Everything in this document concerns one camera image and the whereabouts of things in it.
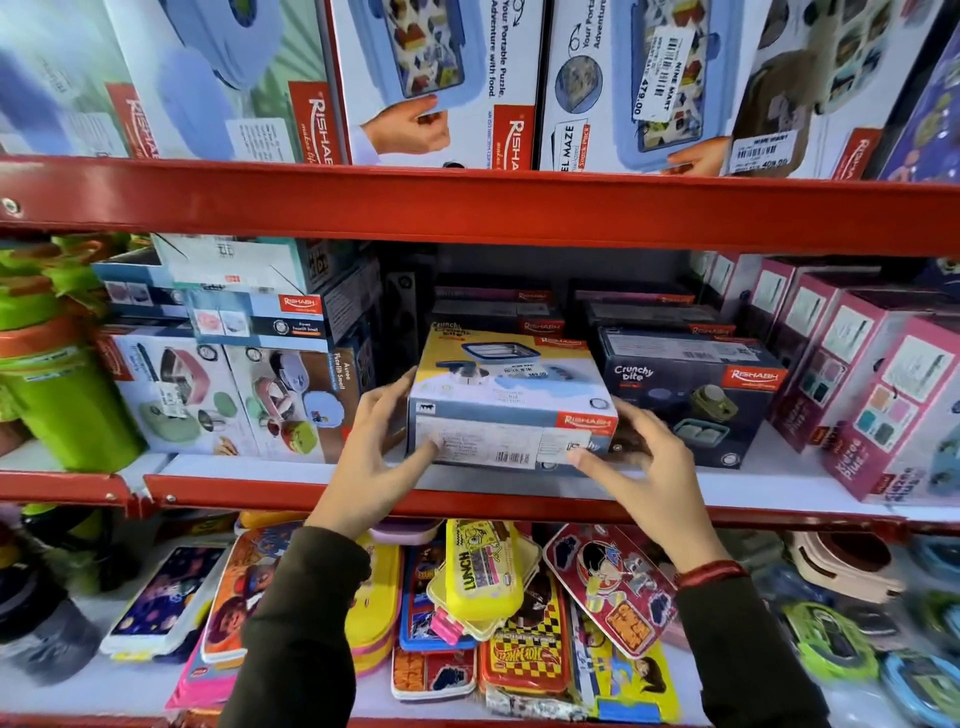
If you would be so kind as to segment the pink tall carton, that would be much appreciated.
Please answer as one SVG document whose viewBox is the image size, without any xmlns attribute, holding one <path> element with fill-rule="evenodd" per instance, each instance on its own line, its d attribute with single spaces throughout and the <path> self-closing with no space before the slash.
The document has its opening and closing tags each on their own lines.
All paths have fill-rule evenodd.
<svg viewBox="0 0 960 728">
<path fill-rule="evenodd" d="M 946 294 L 914 283 L 894 283 L 880 278 L 878 272 L 812 271 L 795 278 L 778 313 L 766 347 L 788 374 L 783 386 L 801 368 L 811 345 L 816 345 L 827 323 L 847 291 L 880 291 L 896 294 L 933 294 L 942 299 Z"/>
<path fill-rule="evenodd" d="M 735 324 L 758 283 L 766 255 L 718 251 L 704 277 L 703 303 L 712 308 L 716 321 Z"/>
<path fill-rule="evenodd" d="M 824 467 L 862 503 L 960 506 L 960 316 L 906 323 Z"/>
<path fill-rule="evenodd" d="M 760 264 L 757 282 L 749 301 L 741 309 L 738 333 L 765 343 L 784 305 L 799 287 L 806 273 L 848 272 L 877 274 L 882 260 L 860 255 L 774 255 Z"/>
<path fill-rule="evenodd" d="M 927 289 L 841 294 L 774 411 L 774 430 L 797 454 L 826 449 L 853 418 L 859 397 L 906 324 L 937 313 L 960 316 L 960 300 Z"/>
</svg>

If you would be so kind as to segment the light blue flat carton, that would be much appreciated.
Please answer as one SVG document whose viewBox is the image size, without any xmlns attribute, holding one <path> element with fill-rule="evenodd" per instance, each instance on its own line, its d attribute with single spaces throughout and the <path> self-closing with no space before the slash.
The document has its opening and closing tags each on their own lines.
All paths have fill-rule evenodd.
<svg viewBox="0 0 960 728">
<path fill-rule="evenodd" d="M 177 288 L 314 294 L 348 271 L 364 244 L 346 239 L 152 233 Z"/>
</svg>

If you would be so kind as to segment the person's left hand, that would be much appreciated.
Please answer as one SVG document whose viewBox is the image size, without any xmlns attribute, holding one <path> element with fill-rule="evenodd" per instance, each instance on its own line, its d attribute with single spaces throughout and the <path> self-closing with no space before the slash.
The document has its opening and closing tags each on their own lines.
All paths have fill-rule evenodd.
<svg viewBox="0 0 960 728">
<path fill-rule="evenodd" d="M 407 495 L 390 494 L 390 466 L 383 458 L 388 426 L 410 393 L 414 366 L 395 382 L 363 394 L 354 427 L 345 440 L 333 475 L 303 526 L 356 540 L 390 515 Z"/>
</svg>

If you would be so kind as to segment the person's right forearm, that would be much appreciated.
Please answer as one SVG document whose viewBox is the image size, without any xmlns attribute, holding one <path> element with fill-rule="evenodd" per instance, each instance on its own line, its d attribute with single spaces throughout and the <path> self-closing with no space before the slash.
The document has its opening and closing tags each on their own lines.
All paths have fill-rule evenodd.
<svg viewBox="0 0 960 728">
<path fill-rule="evenodd" d="M 681 586 L 676 602 L 714 728 L 832 728 L 821 688 L 750 577 Z"/>
</svg>

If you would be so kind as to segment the white carton with pink tiffin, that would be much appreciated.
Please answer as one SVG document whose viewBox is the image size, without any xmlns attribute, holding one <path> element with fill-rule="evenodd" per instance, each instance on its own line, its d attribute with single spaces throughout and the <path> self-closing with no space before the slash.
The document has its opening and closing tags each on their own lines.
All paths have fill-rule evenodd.
<svg viewBox="0 0 960 728">
<path fill-rule="evenodd" d="M 94 344 L 151 452 L 258 457 L 224 347 L 199 343 L 190 321 L 116 318 Z"/>
</svg>

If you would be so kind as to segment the orange cartoon lunch box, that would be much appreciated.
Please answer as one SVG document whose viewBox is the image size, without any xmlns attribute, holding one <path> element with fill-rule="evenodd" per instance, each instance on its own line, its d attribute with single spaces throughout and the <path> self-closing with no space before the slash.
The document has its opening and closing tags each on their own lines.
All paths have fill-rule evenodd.
<svg viewBox="0 0 960 728">
<path fill-rule="evenodd" d="M 299 520 L 247 529 L 228 554 L 203 637 L 202 661 L 216 668 L 236 667 L 246 654 L 242 630 L 258 609 L 289 547 Z"/>
</svg>

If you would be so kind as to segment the red cartoon lunch box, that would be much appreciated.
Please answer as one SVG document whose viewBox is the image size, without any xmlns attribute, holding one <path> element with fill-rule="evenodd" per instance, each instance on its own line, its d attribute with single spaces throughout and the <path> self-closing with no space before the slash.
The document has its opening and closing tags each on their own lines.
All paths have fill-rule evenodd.
<svg viewBox="0 0 960 728">
<path fill-rule="evenodd" d="M 571 600 L 630 660 L 642 658 L 677 616 L 676 588 L 636 526 L 567 523 L 544 547 Z"/>
</svg>

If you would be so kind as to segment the purple lunch box lid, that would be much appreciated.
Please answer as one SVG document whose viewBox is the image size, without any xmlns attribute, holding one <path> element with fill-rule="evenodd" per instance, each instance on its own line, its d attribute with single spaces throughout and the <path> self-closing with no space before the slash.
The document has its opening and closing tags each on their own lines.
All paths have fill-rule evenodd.
<svg viewBox="0 0 960 728">
<path fill-rule="evenodd" d="M 367 532 L 378 544 L 418 547 L 433 542 L 444 523 L 443 518 L 387 516 Z"/>
</svg>

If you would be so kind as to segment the white carton with brown lunch box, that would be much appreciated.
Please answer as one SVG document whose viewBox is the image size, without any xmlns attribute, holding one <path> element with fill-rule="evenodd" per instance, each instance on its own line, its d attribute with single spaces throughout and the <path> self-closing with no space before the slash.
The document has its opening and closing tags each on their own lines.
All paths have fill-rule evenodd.
<svg viewBox="0 0 960 728">
<path fill-rule="evenodd" d="M 726 174 L 863 178 L 936 23 L 954 0 L 772 0 Z"/>
</svg>

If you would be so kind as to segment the yellow and blue cartoon lunch box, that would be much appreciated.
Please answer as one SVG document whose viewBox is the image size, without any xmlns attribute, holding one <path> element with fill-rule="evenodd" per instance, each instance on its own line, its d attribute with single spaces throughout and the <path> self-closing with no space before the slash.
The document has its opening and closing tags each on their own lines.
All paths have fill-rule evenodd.
<svg viewBox="0 0 960 728">
<path fill-rule="evenodd" d="M 681 705 L 659 642 L 625 657 L 576 605 L 570 608 L 573 691 L 595 722 L 678 723 Z"/>
</svg>

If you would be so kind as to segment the dark grey bottle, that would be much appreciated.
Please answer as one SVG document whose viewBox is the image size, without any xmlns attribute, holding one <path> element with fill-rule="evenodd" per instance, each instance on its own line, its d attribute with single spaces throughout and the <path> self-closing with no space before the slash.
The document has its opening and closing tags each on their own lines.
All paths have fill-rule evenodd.
<svg viewBox="0 0 960 728">
<path fill-rule="evenodd" d="M 35 685 L 53 686 L 85 668 L 100 642 L 47 564 L 0 520 L 0 662 Z"/>
</svg>

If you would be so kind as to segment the white maze lunch box carton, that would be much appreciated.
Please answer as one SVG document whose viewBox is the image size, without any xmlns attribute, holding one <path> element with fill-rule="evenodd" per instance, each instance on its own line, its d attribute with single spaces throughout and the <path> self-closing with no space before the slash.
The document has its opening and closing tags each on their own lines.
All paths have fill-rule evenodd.
<svg viewBox="0 0 960 728">
<path fill-rule="evenodd" d="M 552 0 L 537 167 L 720 177 L 772 0 Z"/>
</svg>

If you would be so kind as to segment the green container with orange lid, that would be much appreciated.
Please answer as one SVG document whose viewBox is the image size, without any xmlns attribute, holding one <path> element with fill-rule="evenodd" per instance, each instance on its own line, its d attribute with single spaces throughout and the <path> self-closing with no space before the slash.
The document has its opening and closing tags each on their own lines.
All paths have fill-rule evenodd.
<svg viewBox="0 0 960 728">
<path fill-rule="evenodd" d="M 0 332 L 61 316 L 84 325 L 103 321 L 110 313 L 110 299 L 92 265 L 126 253 L 131 239 L 128 233 L 0 237 Z"/>
<path fill-rule="evenodd" d="M 66 472 L 116 473 L 147 449 L 89 340 L 66 316 L 0 330 L 0 421 L 13 420 Z"/>
</svg>

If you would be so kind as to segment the white and orange lunch box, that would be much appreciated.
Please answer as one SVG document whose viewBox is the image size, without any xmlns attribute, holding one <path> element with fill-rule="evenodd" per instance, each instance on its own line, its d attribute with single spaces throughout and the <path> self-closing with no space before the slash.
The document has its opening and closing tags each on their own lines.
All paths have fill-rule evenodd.
<svg viewBox="0 0 960 728">
<path fill-rule="evenodd" d="M 477 685 L 477 650 L 408 651 L 396 643 L 390 658 L 390 692 L 402 702 L 464 698 Z"/>
</svg>

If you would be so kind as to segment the yellow and blue lunch box carton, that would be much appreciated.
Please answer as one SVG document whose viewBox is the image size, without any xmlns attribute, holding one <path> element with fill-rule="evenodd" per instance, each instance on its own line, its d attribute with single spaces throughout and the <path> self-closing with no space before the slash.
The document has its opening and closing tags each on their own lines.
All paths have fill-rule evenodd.
<svg viewBox="0 0 960 728">
<path fill-rule="evenodd" d="M 407 454 L 427 441 L 445 465 L 568 469 L 606 455 L 618 412 L 588 343 L 431 325 L 409 394 Z"/>
</svg>

